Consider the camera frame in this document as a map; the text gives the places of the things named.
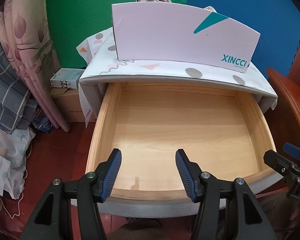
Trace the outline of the wooden top drawer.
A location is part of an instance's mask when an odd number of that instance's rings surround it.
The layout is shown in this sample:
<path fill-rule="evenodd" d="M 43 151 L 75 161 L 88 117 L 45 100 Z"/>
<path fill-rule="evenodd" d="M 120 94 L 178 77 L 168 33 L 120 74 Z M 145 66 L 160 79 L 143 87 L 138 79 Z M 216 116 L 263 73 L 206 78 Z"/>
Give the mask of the wooden top drawer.
<path fill-rule="evenodd" d="M 257 194 L 281 179 L 263 161 L 275 144 L 255 98 L 176 83 L 111 83 L 94 128 L 86 171 L 114 148 L 122 163 L 102 213 L 137 218 L 194 215 L 175 165 L 182 148 L 218 179 L 243 178 Z"/>

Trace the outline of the pale blue underwear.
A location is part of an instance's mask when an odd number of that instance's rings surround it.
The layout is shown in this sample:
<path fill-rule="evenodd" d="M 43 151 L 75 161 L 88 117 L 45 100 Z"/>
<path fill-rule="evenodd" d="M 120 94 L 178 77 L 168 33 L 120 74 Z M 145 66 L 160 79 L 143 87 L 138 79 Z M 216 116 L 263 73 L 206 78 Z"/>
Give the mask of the pale blue underwear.
<path fill-rule="evenodd" d="M 211 7 L 211 6 L 207 6 L 207 7 L 205 7 L 204 9 L 205 9 L 205 10 L 208 10 L 208 11 L 211 11 L 211 12 L 217 12 L 217 11 L 215 10 L 215 8 L 214 8 L 214 7 Z"/>

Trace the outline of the blue packet on floor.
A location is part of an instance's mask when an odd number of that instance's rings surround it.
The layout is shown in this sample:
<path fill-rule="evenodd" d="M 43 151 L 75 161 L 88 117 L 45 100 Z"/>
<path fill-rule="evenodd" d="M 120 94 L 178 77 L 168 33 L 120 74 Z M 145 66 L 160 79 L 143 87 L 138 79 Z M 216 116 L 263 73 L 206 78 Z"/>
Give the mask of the blue packet on floor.
<path fill-rule="evenodd" d="M 39 131 L 45 132 L 46 134 L 51 133 L 53 130 L 53 124 L 47 118 L 42 109 L 37 108 L 35 116 L 32 121 L 32 125 Z"/>

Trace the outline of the brown cardboard box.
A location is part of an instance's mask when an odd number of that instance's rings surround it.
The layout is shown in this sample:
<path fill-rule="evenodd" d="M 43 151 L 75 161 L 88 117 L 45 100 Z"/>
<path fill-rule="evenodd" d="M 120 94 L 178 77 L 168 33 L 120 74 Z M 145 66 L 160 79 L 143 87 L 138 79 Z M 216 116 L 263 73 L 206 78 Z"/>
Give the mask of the brown cardboard box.
<path fill-rule="evenodd" d="M 68 122 L 85 122 L 77 89 L 53 88 L 51 98 Z"/>

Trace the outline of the white teal mask box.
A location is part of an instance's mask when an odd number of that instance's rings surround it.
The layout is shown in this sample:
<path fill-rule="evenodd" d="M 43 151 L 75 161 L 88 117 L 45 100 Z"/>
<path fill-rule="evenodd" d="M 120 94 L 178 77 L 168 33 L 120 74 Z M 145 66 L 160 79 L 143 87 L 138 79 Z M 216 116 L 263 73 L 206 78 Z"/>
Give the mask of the white teal mask box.
<path fill-rule="evenodd" d="M 61 68 L 51 78 L 52 88 L 77 89 L 84 69 Z"/>

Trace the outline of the grey plaid blanket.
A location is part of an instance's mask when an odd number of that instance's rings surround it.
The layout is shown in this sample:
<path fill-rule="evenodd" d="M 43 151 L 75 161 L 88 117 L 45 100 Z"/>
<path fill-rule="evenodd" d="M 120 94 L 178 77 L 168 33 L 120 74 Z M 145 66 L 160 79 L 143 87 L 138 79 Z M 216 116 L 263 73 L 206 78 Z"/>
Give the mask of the grey plaid blanket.
<path fill-rule="evenodd" d="M 0 43 L 0 129 L 27 129 L 38 107 L 31 92 L 10 65 Z"/>

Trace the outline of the white patterned cover cloth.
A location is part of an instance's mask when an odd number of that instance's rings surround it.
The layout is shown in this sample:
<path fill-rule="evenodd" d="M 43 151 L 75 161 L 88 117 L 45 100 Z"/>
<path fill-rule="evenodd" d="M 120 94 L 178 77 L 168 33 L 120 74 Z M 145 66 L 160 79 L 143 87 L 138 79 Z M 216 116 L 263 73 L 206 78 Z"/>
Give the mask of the white patterned cover cloth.
<path fill-rule="evenodd" d="M 108 28 L 87 37 L 77 46 L 87 68 L 79 79 L 79 100 L 85 122 L 97 115 L 110 82 L 201 82 L 204 85 L 222 86 L 252 94 L 260 109 L 266 113 L 277 106 L 277 94 L 267 79 L 251 63 L 245 73 L 204 64 L 123 60 L 116 55 L 112 29 Z"/>

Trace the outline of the pink XINCCI shoe box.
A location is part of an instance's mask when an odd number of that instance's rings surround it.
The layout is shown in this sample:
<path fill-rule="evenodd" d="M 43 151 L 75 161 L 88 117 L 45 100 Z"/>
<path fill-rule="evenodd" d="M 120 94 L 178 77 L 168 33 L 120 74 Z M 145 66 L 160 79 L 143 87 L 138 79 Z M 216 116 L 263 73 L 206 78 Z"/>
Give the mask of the pink XINCCI shoe box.
<path fill-rule="evenodd" d="M 247 71 L 260 33 L 190 5 L 129 2 L 111 6 L 119 60 L 178 61 Z"/>

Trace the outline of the pink floral curtain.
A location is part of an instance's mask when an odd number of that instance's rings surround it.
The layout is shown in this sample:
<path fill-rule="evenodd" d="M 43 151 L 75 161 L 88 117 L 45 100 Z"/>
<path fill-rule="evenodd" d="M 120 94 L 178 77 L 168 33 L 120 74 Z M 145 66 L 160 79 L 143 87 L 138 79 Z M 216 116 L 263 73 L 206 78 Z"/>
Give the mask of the pink floral curtain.
<path fill-rule="evenodd" d="M 70 129 L 51 98 L 50 79 L 60 62 L 49 34 L 46 0 L 4 0 L 0 43 L 18 77 L 55 128 Z"/>

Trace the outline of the orange wooden bed frame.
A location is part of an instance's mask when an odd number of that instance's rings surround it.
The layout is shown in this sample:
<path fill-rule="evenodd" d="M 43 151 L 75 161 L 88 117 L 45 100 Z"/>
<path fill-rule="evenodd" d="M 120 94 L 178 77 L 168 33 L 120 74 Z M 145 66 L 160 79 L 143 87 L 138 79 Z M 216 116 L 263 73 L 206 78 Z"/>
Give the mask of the orange wooden bed frame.
<path fill-rule="evenodd" d="M 300 41 L 287 76 L 267 69 L 268 81 L 277 93 L 277 106 L 265 113 L 277 151 L 290 142 L 300 147 Z"/>

